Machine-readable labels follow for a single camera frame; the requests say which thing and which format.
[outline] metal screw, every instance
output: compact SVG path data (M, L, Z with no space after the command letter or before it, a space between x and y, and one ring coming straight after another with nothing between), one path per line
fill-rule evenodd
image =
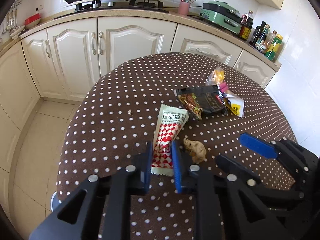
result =
M247 184L251 187L255 186L257 183L254 179L248 179Z
M191 171L199 171L199 170L200 170L200 167L199 167L198 165L193 164L193 165L191 165L191 166L189 167L189 169L190 169Z
M133 171L136 170L136 166L134 166L134 165L128 165L128 166L126 166L125 170L126 170L127 172L133 172Z
M97 181L98 180L98 175L96 175L96 174L91 174L89 177L88 177L88 181L90 181L90 182L95 182L95 181Z
M227 179L229 181L236 181L237 180L237 176L234 174L228 174Z

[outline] condiment bottle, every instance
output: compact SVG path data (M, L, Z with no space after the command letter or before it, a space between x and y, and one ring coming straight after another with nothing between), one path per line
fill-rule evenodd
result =
M261 34L259 35L259 38L257 39L254 45L256 48L258 48L266 40L267 35L269 33L269 29L270 29L270 25L266 24L264 30L261 32Z
M257 42L257 39L259 38L259 35L261 34L261 32L264 30L264 27L266 26L266 22L262 22L260 26L257 26L252 37L251 40L249 41L249 44L254 46Z
M242 15L242 21L241 21L242 26L239 33L239 38L241 38L244 41L247 41L251 33L252 23L253 23L252 14L253 14L253 11L249 11L248 13Z
M273 42L273 39L277 36L277 32L274 30L273 32L269 33L268 36L267 36L267 39L265 41L265 50L262 52L262 53L266 53L267 50L269 49L271 43Z
M267 59L273 61L275 58L275 55L280 47L280 44L282 43L283 37L278 34L274 39L272 44L270 45L269 49L266 52Z

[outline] table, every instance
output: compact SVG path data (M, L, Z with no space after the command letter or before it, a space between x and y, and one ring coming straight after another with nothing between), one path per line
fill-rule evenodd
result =
M181 107L172 90L203 86L217 66L225 70L230 90L244 99L244 117L230 113L196 121L190 116L177 139L201 141L207 155L200 166L214 174L226 176L215 164L215 156L224 154L259 174L267 187L289 189L294 180L276 160L266 160L238 141L248 132L266 141L285 136L296 142L287 119L265 90L213 59L164 53L123 63L87 94L66 132L57 176L59 199L90 174L104 177L130 164L131 156L153 140L161 104ZM192 239L193 205L192 196L176 194L172 177L151 175L148 195L132 197L131 239Z

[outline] gas stove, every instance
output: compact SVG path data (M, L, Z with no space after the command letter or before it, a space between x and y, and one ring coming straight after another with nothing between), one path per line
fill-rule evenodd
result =
M105 9L139 9L169 13L164 10L163 2L159 0L65 0L68 6L75 5L76 9L71 14L105 10Z

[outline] cabinet handle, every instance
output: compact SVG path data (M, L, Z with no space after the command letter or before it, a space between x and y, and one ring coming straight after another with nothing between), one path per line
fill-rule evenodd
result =
M197 51L197 52L200 52L200 53L202 53L202 54L204 54L204 55L206 55L206 56L219 58L219 55L217 55L217 54L211 54L211 53L206 52L206 51L204 51L204 50L202 50L202 49L199 49L199 48L197 48L196 51Z
M48 41L45 40L44 43L45 43L45 52L47 53L48 57L50 58L50 53L49 53L48 50L47 50L47 47L49 47Z
M96 50L95 50L95 48L94 48L94 36L95 36L95 33L94 33L94 32L92 32L92 33L91 33L91 47L92 47L92 54L93 54L93 55L96 55Z
M103 32L99 32L99 42L98 42L98 49L99 49L99 54L102 55L102 50L101 50L101 38L102 38Z

